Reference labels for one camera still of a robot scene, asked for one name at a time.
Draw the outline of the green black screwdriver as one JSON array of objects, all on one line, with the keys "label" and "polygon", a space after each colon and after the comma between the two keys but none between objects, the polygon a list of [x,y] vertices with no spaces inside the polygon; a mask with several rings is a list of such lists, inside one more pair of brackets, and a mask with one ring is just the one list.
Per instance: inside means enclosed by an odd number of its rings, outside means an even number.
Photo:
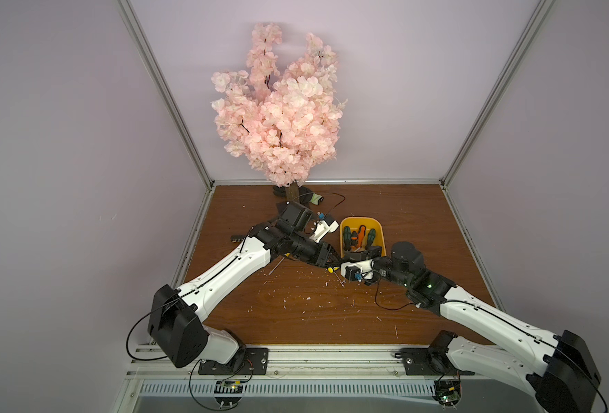
[{"label": "green black screwdriver", "polygon": [[342,230],[342,249],[350,251],[352,247],[352,231],[349,226],[344,226]]},{"label": "green black screwdriver", "polygon": [[377,231],[376,231],[376,229],[375,228],[371,228],[371,230],[369,230],[369,232],[366,234],[365,248],[367,250],[369,248],[374,246],[376,237],[377,237]]}]

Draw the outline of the large orange black screwdriver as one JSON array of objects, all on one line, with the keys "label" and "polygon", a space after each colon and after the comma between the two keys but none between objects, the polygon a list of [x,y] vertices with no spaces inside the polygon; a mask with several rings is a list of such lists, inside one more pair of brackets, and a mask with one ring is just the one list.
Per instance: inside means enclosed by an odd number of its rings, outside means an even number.
[{"label": "large orange black screwdriver", "polygon": [[365,247],[365,242],[366,242],[366,234],[367,234],[367,228],[365,225],[361,225],[359,227],[359,230],[357,231],[357,233],[359,234],[359,240],[358,240],[358,248],[357,251],[363,249]]}]

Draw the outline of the yellow handle screwdriver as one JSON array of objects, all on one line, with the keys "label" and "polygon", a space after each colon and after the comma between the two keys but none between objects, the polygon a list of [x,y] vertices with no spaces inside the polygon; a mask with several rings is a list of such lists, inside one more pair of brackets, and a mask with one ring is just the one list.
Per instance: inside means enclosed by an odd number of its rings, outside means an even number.
[{"label": "yellow handle screwdriver", "polygon": [[267,275],[272,275],[275,270],[280,266],[281,263],[283,263],[283,261],[285,261],[285,256],[282,256],[280,258],[280,260],[277,261],[277,263],[274,265],[274,267],[272,269],[270,269],[270,271],[267,273]]}]

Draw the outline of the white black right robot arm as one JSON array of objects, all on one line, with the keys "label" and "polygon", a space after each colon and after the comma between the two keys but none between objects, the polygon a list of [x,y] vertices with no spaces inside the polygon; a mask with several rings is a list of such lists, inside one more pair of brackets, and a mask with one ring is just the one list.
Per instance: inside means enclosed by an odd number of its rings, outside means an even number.
[{"label": "white black right robot arm", "polygon": [[590,412],[601,377],[586,341],[569,330],[555,334],[481,301],[429,269],[414,244],[399,242],[390,256],[342,265],[342,275],[367,284],[384,280],[405,287],[410,303],[473,330],[490,345],[450,332],[431,346],[440,373],[477,373],[532,396],[547,412]]}]

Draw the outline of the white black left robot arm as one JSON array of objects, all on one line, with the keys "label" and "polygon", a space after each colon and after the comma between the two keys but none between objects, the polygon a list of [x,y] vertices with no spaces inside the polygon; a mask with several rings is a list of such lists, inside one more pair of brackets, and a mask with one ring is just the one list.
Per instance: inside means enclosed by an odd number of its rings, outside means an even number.
[{"label": "white black left robot arm", "polygon": [[323,238],[339,229],[329,215],[320,215],[311,234],[304,231],[313,217],[305,206],[286,201],[276,218],[254,225],[240,244],[202,275],[177,288],[157,290],[148,319],[148,333],[176,368],[197,360],[216,361],[237,370],[245,347],[228,330],[204,322],[242,282],[279,256],[318,268],[340,266],[340,255]]}]

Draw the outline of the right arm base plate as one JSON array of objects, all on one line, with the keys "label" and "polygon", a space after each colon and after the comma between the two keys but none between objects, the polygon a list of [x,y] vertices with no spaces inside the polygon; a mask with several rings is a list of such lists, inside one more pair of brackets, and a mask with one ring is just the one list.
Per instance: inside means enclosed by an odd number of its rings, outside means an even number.
[{"label": "right arm base plate", "polygon": [[403,348],[395,352],[407,376],[473,376],[470,371],[458,370],[438,350]]}]

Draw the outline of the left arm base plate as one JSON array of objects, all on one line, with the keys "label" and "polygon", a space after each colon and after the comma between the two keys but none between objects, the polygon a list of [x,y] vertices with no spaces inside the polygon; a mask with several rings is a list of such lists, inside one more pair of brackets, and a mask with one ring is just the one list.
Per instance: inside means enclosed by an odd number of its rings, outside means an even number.
[{"label": "left arm base plate", "polygon": [[266,374],[269,361],[268,348],[250,347],[240,349],[229,362],[223,364],[217,361],[204,360],[198,367],[200,376],[234,376]]}]

